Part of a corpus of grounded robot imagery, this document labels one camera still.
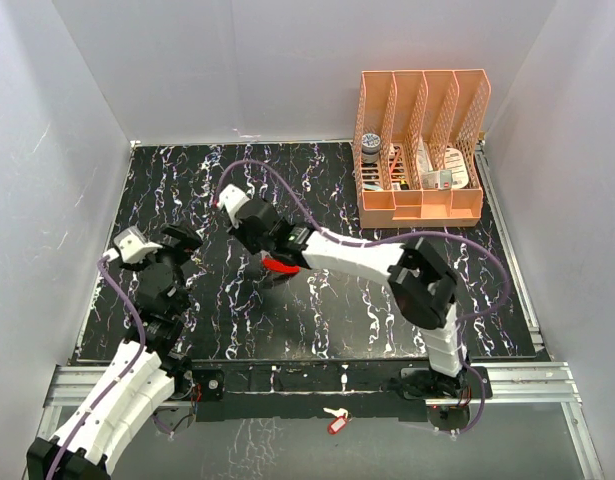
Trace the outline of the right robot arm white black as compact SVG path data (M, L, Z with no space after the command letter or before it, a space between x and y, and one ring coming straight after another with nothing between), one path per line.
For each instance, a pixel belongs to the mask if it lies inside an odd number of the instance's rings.
M429 372L418 376L411 396L458 398L469 376L458 339L457 275L422 238L373 246L367 240L336 235L306 223L291 224L261 198L230 185L219 195L233 235L248 251L262 253L288 272L329 270L389 289L405 320L416 326L426 346Z

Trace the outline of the red handled key organizer plate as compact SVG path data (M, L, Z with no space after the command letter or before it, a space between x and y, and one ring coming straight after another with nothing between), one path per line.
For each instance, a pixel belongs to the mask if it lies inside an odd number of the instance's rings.
M287 265L272 257L264 257L262 265L269 271L281 275L296 275L300 272L300 267L296 265Z

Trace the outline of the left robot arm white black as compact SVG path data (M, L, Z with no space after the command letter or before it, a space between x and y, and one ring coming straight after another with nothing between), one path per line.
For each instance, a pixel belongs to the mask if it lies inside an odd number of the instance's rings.
M120 456L170 397L193 387L190 363L172 350L191 306L183 266L202 245L188 224L162 229L170 243L147 240L131 226L97 262L133 319L109 366L71 417L26 454L31 479L108 479Z

